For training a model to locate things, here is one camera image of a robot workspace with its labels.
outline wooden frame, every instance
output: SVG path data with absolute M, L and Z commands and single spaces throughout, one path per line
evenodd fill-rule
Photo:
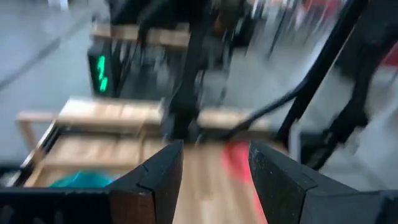
M 159 131 L 161 111 L 159 104 L 154 102 L 70 100 L 60 114 L 21 113 L 17 120 L 32 149 L 31 162 L 35 164 L 24 186 L 47 187 L 82 169 L 103 170 L 115 177 L 123 175 L 166 145 L 147 134 L 148 127 L 152 131 L 157 127 Z M 227 128 L 243 119 L 245 114 L 247 112 L 231 109 L 205 110 L 200 122 L 203 126 Z M 60 124 L 88 129 L 117 126 L 130 130 L 131 136 L 138 138 L 64 136 L 57 139 L 48 154 L 44 154 L 44 139 L 38 144 L 33 143 L 30 129 L 34 122 L 52 123 L 47 134 Z M 267 121 L 258 123 L 254 129 L 265 134 Z M 174 223 L 263 222 L 263 214 L 256 211 L 254 186 L 233 177 L 225 169 L 223 154 L 222 142 L 184 145 L 183 179 Z
M 110 24 L 93 23 L 91 36 L 137 42 L 138 30 L 137 25 L 112 26 Z M 147 37 L 149 45 L 182 50 L 187 49 L 189 40 L 190 34 L 186 30 L 151 29 Z

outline gray floor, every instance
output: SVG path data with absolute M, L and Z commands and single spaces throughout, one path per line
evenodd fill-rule
M 41 1 L 0 2 L 2 161 L 21 161 L 27 155 L 13 122 L 18 112 L 58 111 L 70 96 L 91 95 L 86 62 L 90 19 L 93 11 L 103 11 L 103 6 L 96 2 L 79 3 L 69 12 L 54 11 Z M 234 56 L 225 105 L 258 108 L 282 96 L 302 80 L 326 39 L 323 36 L 307 44 L 301 40 L 283 40 L 273 56 L 266 59 L 270 36 L 265 33 L 246 56 L 242 52 Z M 208 75 L 206 85 L 210 95 L 217 95 L 222 82 L 218 78 Z M 350 89 L 349 82 L 338 75 L 329 75 L 300 125 L 311 129 L 325 127 L 346 103 Z M 288 110 L 289 105 L 270 114 L 275 126 Z M 36 128 L 36 134 L 40 135 L 45 125 Z M 324 173 L 360 190 L 385 188 L 362 163 L 351 157 L 352 154 L 339 151 Z

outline wooden rail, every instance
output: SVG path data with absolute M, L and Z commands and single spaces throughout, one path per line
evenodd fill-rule
M 137 25 L 112 26 L 110 24 L 93 23 L 91 36 L 137 42 L 138 30 Z M 188 47 L 189 40 L 190 34 L 185 30 L 151 29 L 147 37 L 149 45 L 181 50 Z

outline red object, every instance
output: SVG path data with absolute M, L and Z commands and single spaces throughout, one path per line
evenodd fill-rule
M 337 9 L 341 6 L 340 0 L 307 0 L 303 3 L 303 8 L 308 11 L 311 6 L 325 6 L 325 15 L 323 20 L 329 19 L 335 15 Z
M 398 47 L 395 45 L 382 61 L 383 65 L 398 66 Z
M 232 178 L 236 178 L 245 184 L 253 185 L 249 167 L 249 143 L 229 142 L 225 145 L 222 162 Z M 254 192 L 254 209 L 263 224 L 267 224 L 257 192 Z

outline green number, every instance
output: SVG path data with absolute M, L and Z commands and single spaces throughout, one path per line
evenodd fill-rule
M 108 78 L 104 76 L 105 73 L 105 56 L 100 56 L 97 61 L 97 71 L 99 80 L 99 90 L 105 92 L 108 85 Z

